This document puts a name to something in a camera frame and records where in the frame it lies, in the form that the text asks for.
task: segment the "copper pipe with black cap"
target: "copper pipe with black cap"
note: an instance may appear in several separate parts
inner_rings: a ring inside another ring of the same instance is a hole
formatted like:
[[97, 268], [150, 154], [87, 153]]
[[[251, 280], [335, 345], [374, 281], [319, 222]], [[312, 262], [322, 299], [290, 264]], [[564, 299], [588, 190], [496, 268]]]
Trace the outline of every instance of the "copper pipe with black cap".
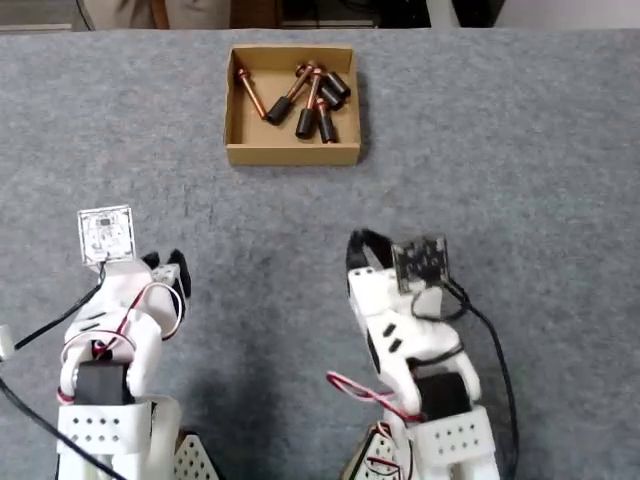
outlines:
[[316, 107], [318, 107], [318, 114], [320, 116], [318, 128], [320, 130], [322, 143], [336, 143], [338, 141], [338, 135], [331, 120], [327, 101], [322, 97], [318, 97], [316, 99]]
[[[302, 75], [306, 67], [306, 65], [298, 65], [298, 67], [296, 68], [296, 76], [299, 77], [300, 75]], [[327, 101], [327, 105], [331, 110], [340, 110], [344, 105], [344, 99], [327, 85], [324, 78], [320, 81], [318, 95]]]
[[309, 63], [302, 74], [296, 79], [294, 84], [291, 85], [287, 94], [280, 97], [273, 107], [271, 107], [271, 110], [267, 112], [267, 121], [269, 123], [273, 125], [280, 125], [283, 122], [287, 117], [289, 110], [291, 110], [291, 107], [293, 106], [293, 99], [307, 81], [307, 78], [309, 78], [314, 68], [315, 64]]
[[349, 85], [344, 83], [342, 78], [340, 78], [340, 75], [336, 72], [328, 72], [325, 75], [324, 81], [334, 92], [340, 95], [342, 99], [351, 96], [351, 88], [349, 88]]
[[298, 118], [298, 126], [296, 127], [296, 137], [310, 138], [313, 134], [313, 125], [315, 120], [315, 106], [318, 98], [318, 89], [320, 88], [320, 80], [322, 80], [322, 69], [316, 67], [313, 69], [313, 80], [311, 82], [311, 91], [307, 98], [305, 108], [300, 111]]

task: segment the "black circuit board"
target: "black circuit board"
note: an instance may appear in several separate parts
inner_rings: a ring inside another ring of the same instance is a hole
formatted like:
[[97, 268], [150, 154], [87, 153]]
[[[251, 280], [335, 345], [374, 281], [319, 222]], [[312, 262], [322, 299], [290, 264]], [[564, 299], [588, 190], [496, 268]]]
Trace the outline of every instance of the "black circuit board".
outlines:
[[449, 280], [449, 260], [445, 237], [420, 237], [393, 244], [393, 263], [398, 291], [409, 293], [409, 284], [424, 280], [427, 286]]

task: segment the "open cardboard box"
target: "open cardboard box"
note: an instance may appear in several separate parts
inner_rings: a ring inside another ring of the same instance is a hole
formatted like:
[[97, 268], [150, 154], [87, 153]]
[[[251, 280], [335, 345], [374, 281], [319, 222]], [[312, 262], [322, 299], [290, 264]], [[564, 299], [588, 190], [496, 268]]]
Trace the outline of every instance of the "open cardboard box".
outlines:
[[[267, 111], [296, 80], [296, 65], [315, 60], [337, 72], [351, 87], [351, 97], [331, 112], [338, 143], [323, 144], [317, 128], [313, 138], [295, 136], [300, 110], [309, 87], [303, 87], [295, 106], [281, 125], [260, 119], [235, 73], [241, 66]], [[353, 49], [330, 45], [239, 45], [231, 49], [227, 68], [224, 143], [232, 165], [355, 165], [360, 153], [360, 112]]]

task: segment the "gray fabric surface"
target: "gray fabric surface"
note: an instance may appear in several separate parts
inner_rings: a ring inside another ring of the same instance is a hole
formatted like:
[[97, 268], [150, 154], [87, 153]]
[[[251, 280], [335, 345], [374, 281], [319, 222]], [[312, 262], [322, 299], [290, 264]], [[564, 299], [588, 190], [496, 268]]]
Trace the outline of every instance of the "gray fabric surface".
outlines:
[[[364, 156], [348, 169], [231, 168], [232, 43], [348, 42]], [[345, 298], [352, 228], [448, 235], [514, 376], [525, 479], [640, 477], [640, 33], [105, 33], [0, 38], [0, 323], [21, 338], [91, 282], [76, 210], [134, 209], [139, 253], [186, 252], [191, 316], [153, 390], [229, 480], [332, 479], [379, 409]], [[459, 324], [501, 452], [502, 380]], [[3, 377], [54, 421], [63, 329]], [[54, 442], [0, 401], [2, 478], [51, 478]]]

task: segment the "black cylinder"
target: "black cylinder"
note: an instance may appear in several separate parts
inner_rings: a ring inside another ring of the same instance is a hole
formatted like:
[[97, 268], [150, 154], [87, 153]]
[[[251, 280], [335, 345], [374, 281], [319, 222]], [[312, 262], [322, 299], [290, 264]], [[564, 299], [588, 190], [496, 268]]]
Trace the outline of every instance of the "black cylinder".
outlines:
[[267, 122], [272, 125], [280, 125], [291, 110], [293, 103], [287, 97], [280, 97], [278, 101], [267, 112]]
[[338, 135], [336, 135], [336, 129], [333, 126], [330, 115], [320, 115], [318, 127], [320, 128], [320, 138], [322, 138], [322, 143], [335, 143], [338, 141]]
[[340, 95], [338, 95], [329, 85], [327, 85], [324, 79], [322, 79], [322, 83], [320, 84], [318, 95], [326, 100], [327, 105], [331, 110], [340, 110], [342, 108], [342, 105], [344, 105], [344, 99]]
[[342, 98], [347, 98], [351, 95], [351, 89], [349, 85], [344, 83], [340, 76], [336, 72], [329, 72], [325, 77], [327, 85], [329, 85], [334, 92], [340, 95]]
[[315, 120], [315, 110], [303, 108], [300, 110], [300, 118], [296, 127], [296, 137], [311, 138], [313, 135], [313, 121]]

